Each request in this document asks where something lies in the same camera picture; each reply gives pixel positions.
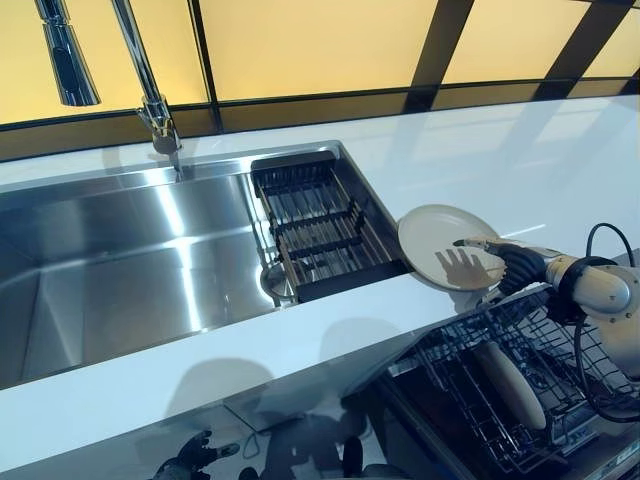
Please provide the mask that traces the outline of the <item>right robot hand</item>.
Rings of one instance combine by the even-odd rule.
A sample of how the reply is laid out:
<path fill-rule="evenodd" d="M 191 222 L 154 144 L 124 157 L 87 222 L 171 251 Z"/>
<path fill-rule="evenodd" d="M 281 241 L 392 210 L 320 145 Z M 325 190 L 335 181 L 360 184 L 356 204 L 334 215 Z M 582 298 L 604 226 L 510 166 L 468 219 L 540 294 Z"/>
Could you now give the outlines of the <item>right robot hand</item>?
<path fill-rule="evenodd" d="M 474 247 L 501 258 L 504 273 L 498 285 L 479 304 L 497 304 L 533 283 L 545 283 L 547 265 L 561 253 L 504 238 L 474 237 L 453 242 L 455 247 Z"/>

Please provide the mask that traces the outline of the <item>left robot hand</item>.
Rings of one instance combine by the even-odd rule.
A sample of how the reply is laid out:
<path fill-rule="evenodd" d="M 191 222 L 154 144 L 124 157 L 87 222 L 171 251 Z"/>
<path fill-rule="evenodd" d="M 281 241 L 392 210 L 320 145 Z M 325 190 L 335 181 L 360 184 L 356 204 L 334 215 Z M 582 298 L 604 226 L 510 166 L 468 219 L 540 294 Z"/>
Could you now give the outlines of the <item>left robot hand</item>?
<path fill-rule="evenodd" d="M 212 436 L 210 430 L 204 430 L 194 435 L 177 455 L 177 462 L 191 470 L 198 470 L 209 464 L 231 457 L 237 454 L 240 446 L 237 443 L 230 443 L 219 447 L 210 447 L 209 442 Z"/>

